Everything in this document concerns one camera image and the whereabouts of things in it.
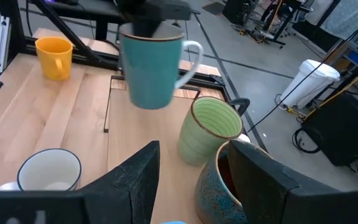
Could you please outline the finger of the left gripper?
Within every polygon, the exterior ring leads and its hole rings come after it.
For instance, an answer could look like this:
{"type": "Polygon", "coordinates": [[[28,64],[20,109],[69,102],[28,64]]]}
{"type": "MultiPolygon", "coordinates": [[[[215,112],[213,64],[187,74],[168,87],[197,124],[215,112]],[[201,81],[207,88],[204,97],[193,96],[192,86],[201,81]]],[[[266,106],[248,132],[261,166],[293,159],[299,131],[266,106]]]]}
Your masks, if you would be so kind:
{"type": "Polygon", "coordinates": [[[133,34],[137,37],[153,37],[164,21],[134,21],[133,34]]]}

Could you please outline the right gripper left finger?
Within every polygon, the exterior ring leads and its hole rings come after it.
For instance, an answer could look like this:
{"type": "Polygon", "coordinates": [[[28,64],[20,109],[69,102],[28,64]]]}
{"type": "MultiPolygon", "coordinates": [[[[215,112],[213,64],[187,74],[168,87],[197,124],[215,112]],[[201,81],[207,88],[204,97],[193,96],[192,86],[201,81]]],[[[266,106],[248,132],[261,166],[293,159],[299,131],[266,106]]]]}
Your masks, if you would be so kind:
{"type": "Polygon", "coordinates": [[[160,142],[150,141],[81,188],[87,224],[150,224],[160,173],[160,142]]]}

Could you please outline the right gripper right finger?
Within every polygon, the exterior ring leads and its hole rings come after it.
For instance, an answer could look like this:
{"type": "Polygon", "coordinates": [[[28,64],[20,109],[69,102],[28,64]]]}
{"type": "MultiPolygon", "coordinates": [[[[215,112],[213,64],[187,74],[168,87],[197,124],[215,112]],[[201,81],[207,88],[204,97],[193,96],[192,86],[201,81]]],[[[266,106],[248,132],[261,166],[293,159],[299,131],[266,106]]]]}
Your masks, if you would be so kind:
{"type": "Polygon", "coordinates": [[[283,173],[283,164],[249,142],[229,141],[227,158],[249,224],[282,224],[287,193],[299,183],[283,173]]]}

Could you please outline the teal mug white handle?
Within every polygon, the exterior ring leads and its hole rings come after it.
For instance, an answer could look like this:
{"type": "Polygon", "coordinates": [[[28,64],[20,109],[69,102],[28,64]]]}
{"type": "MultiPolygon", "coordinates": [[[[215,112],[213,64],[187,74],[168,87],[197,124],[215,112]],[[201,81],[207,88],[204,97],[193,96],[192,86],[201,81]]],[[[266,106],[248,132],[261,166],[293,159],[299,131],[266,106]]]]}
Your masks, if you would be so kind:
{"type": "Polygon", "coordinates": [[[157,110],[170,104],[173,92],[188,83],[203,60],[202,45],[185,40],[180,28],[162,22],[151,37],[134,32],[132,23],[119,28],[120,61],[132,103],[142,109],[157,110]],[[194,46],[198,58],[182,77],[179,64],[183,51],[194,46]]]}

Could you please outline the dark teal speckled mug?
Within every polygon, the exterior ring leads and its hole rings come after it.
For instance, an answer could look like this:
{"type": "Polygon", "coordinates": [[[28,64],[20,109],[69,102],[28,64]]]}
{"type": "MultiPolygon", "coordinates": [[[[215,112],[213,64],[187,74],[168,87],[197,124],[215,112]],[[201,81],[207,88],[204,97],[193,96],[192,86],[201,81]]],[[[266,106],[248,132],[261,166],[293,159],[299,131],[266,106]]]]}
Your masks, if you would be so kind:
{"type": "Polygon", "coordinates": [[[195,187],[195,212],[203,224],[248,224],[232,180],[224,143],[203,167],[195,187]]]}

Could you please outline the green ribbed mug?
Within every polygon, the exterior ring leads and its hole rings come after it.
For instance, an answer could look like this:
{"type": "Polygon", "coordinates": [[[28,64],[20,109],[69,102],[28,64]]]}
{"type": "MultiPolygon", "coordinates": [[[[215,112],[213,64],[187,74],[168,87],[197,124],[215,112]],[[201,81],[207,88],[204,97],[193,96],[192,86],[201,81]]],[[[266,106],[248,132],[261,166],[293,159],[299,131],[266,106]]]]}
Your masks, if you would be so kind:
{"type": "Polygon", "coordinates": [[[184,162],[201,166],[225,142],[244,132],[241,116],[250,105],[247,98],[223,101],[212,96],[195,99],[180,130],[178,151],[184,162]]]}

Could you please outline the blue white patterned mug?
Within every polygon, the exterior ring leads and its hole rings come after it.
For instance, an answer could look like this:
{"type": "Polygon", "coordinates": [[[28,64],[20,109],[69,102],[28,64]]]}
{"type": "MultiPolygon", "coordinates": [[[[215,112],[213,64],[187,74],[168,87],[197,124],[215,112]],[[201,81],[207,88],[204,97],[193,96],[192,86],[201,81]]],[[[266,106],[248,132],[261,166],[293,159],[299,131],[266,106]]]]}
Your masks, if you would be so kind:
{"type": "Polygon", "coordinates": [[[1,185],[0,190],[75,190],[81,173],[81,162],[74,153],[61,148],[45,149],[26,159],[16,181],[1,185]]]}

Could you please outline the orange yellow mug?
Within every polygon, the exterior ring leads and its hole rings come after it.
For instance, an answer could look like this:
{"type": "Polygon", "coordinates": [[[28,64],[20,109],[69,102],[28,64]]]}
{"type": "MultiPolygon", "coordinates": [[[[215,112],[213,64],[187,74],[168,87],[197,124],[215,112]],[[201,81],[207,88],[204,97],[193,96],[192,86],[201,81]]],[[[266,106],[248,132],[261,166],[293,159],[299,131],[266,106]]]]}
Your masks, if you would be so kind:
{"type": "Polygon", "coordinates": [[[67,80],[71,73],[73,45],[62,37],[42,37],[35,41],[37,57],[44,77],[67,80]]]}

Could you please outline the wooden shelf black metal legs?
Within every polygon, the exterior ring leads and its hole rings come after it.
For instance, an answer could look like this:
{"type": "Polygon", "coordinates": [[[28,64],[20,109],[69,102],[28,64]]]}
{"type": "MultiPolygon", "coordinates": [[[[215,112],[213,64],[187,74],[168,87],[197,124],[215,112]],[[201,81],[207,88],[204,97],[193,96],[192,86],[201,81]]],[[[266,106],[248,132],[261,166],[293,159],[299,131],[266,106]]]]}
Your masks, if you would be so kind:
{"type": "Polygon", "coordinates": [[[202,223],[195,212],[195,187],[203,167],[212,157],[201,166],[192,166],[182,160],[178,151],[181,126],[195,99],[174,97],[164,108],[143,110],[131,102],[124,81],[112,82],[109,167],[128,159],[150,141],[160,142],[160,173],[151,224],[169,221],[202,223]]]}

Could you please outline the black desk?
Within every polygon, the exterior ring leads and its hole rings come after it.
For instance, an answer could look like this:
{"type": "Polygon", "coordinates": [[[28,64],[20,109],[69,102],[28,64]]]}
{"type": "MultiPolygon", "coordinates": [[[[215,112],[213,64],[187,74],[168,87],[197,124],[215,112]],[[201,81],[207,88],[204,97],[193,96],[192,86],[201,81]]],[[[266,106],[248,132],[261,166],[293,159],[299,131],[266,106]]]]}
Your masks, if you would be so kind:
{"type": "Polygon", "coordinates": [[[59,16],[95,21],[96,40],[106,40],[108,24],[124,23],[113,0],[45,0],[45,2],[59,16]]]}

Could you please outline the large black box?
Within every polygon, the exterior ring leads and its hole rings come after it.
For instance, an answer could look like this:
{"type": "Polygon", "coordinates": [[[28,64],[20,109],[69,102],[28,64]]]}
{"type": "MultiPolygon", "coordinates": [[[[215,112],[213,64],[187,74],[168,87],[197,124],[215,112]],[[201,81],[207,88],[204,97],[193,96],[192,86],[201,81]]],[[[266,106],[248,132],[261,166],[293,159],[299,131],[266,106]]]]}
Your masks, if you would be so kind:
{"type": "Polygon", "coordinates": [[[358,100],[352,95],[337,96],[301,126],[334,166],[358,159],[358,100]]]}

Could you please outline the white trash bin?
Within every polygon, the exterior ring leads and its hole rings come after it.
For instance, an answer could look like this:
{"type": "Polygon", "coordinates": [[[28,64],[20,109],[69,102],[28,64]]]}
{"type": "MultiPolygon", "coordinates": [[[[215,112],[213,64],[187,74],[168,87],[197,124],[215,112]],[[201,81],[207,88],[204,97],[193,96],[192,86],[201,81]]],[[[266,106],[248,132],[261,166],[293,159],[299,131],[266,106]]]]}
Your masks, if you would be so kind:
{"type": "Polygon", "coordinates": [[[340,73],[329,65],[315,60],[305,60],[289,86],[280,96],[282,104],[288,107],[304,108],[328,85],[338,82],[340,73]]]}

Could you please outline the black rolling table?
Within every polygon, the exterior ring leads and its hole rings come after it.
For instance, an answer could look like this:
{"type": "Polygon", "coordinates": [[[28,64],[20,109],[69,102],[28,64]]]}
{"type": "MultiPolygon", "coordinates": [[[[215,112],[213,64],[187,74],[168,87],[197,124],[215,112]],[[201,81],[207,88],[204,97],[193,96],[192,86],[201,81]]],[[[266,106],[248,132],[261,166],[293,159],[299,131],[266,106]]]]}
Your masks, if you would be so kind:
{"type": "Polygon", "coordinates": [[[290,35],[289,28],[305,20],[314,0],[224,0],[223,15],[240,35],[258,44],[278,44],[290,35]]]}

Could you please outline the grey fabric panel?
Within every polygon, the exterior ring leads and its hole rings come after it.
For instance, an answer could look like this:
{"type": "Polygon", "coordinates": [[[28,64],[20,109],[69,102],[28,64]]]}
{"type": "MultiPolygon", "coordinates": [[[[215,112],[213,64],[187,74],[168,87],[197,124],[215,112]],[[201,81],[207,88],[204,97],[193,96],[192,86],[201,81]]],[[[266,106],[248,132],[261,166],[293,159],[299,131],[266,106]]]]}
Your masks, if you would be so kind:
{"type": "Polygon", "coordinates": [[[358,30],[358,0],[341,0],[320,28],[335,37],[347,39],[358,30]]]}

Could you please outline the silver metal bracket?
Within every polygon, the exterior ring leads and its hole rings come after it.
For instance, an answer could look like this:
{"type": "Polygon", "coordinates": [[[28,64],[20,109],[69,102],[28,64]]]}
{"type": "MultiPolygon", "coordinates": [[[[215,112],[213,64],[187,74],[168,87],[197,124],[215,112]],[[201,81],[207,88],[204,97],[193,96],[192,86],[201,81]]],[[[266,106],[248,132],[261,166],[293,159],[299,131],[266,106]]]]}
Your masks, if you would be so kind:
{"type": "Polygon", "coordinates": [[[9,41],[11,36],[10,18],[1,16],[0,19],[0,73],[7,66],[7,56],[9,51],[9,41]]]}

